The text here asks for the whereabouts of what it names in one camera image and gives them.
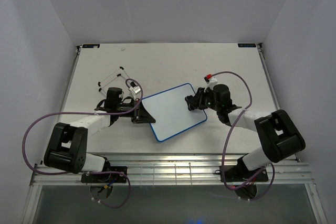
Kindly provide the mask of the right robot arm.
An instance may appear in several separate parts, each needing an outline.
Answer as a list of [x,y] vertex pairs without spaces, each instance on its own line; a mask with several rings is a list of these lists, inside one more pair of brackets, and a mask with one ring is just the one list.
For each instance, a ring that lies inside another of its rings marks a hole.
[[230,90],[224,84],[198,88],[195,95],[185,97],[188,109],[212,109],[221,123],[241,127],[258,134],[261,146],[238,159],[231,168],[221,166],[221,180],[226,182],[250,180],[261,167],[278,163],[305,149],[306,143],[285,110],[254,112],[233,104]]

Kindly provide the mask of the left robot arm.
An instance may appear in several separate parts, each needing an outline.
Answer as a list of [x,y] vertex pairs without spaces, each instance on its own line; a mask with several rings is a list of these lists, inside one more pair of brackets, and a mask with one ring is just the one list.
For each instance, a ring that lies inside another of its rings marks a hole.
[[119,117],[130,118],[134,124],[156,122],[144,108],[142,101],[135,97],[141,93],[141,89],[136,86],[130,91],[132,95],[126,97],[130,102],[125,103],[121,88],[109,88],[106,98],[95,108],[98,114],[86,116],[70,124],[57,123],[45,152],[44,164],[73,174],[93,172],[98,181],[107,181],[111,177],[111,168],[107,166],[104,157],[87,152],[88,139],[110,127]]

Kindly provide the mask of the blue framed small whiteboard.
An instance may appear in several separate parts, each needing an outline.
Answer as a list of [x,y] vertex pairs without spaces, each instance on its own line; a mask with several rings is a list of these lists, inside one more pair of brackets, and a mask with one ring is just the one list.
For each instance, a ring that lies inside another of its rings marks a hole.
[[150,127],[158,142],[165,142],[207,121],[205,111],[190,111],[187,107],[185,98],[195,94],[193,86],[184,83],[142,99],[144,108],[155,119]]

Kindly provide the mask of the black whiteboard eraser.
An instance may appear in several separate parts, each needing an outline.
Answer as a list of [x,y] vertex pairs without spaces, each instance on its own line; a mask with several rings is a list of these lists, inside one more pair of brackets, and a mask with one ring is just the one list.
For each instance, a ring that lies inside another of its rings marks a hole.
[[194,97],[192,95],[186,96],[185,101],[187,103],[187,108],[189,111],[193,111],[196,109],[195,103],[194,103]]

